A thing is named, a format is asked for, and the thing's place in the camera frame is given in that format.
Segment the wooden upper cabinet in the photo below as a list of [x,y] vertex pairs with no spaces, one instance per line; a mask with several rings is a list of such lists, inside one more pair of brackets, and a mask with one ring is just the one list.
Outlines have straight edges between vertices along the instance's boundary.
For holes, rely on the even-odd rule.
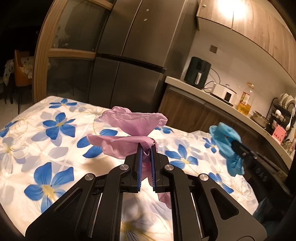
[[295,85],[295,39],[255,1],[201,1],[199,29],[224,38],[265,64],[284,83]]

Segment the pink utensil basket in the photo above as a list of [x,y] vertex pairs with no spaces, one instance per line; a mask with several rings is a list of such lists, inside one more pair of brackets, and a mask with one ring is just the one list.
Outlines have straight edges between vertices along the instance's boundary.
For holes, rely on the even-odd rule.
[[287,131],[282,126],[277,125],[273,131],[272,137],[281,145],[285,139],[286,133]]

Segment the cooking oil bottle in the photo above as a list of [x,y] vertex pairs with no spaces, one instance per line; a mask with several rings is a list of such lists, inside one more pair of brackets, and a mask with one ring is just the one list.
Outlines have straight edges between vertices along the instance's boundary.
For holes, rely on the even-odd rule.
[[240,97],[237,110],[248,116],[251,106],[254,101],[254,85],[250,82],[247,83],[247,87],[243,90],[243,93]]

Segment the dark grey refrigerator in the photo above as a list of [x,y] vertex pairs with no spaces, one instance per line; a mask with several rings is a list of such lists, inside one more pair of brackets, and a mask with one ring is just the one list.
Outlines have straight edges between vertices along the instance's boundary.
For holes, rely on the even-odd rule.
[[116,1],[96,53],[89,103],[154,113],[165,78],[180,78],[197,30],[198,1]]

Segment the wooden glass door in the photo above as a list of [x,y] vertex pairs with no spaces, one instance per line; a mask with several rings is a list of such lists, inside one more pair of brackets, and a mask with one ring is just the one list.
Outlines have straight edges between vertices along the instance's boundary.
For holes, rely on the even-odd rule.
[[88,102],[96,52],[115,1],[53,1],[35,51],[33,100]]

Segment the white rice cooker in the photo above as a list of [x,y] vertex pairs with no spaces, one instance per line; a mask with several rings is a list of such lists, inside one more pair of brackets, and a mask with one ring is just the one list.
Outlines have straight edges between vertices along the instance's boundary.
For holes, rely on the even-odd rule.
[[210,94],[229,106],[234,106],[237,97],[237,93],[228,84],[222,85],[215,83]]

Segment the black air fryer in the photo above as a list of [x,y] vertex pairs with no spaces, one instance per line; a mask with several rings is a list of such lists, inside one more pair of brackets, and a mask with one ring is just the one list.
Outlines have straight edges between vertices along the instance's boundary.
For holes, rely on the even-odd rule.
[[185,83],[203,89],[207,81],[211,64],[198,57],[192,57],[184,81]]

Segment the floral blue white tablecloth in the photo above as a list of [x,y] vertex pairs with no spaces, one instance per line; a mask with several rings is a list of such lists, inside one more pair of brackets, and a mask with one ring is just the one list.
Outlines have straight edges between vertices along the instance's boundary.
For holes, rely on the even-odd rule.
[[[24,234],[27,227],[87,173],[108,173],[122,160],[107,156],[87,135],[123,136],[100,121],[104,108],[55,96],[29,104],[22,113],[1,104],[1,206]],[[242,176],[228,174],[209,133],[156,127],[149,136],[171,164],[197,176],[208,174],[248,212],[258,201]]]

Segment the stainless steel bowl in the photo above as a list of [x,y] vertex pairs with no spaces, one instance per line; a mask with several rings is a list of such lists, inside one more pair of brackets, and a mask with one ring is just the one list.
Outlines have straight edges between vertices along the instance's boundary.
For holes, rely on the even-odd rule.
[[262,128],[266,128],[269,125],[269,121],[267,120],[267,118],[264,117],[262,114],[258,113],[257,111],[252,112],[251,119]]

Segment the black dish rack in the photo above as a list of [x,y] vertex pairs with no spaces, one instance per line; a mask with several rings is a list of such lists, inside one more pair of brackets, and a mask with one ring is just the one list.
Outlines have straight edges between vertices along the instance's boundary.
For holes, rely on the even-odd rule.
[[267,132],[272,135],[276,127],[280,126],[285,131],[283,139],[286,140],[295,125],[295,99],[287,93],[274,98],[266,118]]

